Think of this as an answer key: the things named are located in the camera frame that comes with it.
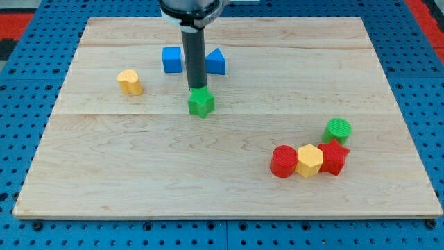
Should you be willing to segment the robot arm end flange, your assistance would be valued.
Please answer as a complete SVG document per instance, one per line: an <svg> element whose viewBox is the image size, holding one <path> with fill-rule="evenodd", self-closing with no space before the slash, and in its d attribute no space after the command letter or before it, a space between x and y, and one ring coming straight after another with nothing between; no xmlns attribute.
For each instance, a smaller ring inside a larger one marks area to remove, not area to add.
<svg viewBox="0 0 444 250"><path fill-rule="evenodd" d="M230 0L159 0L161 16L186 33L195 33L216 20Z"/></svg>

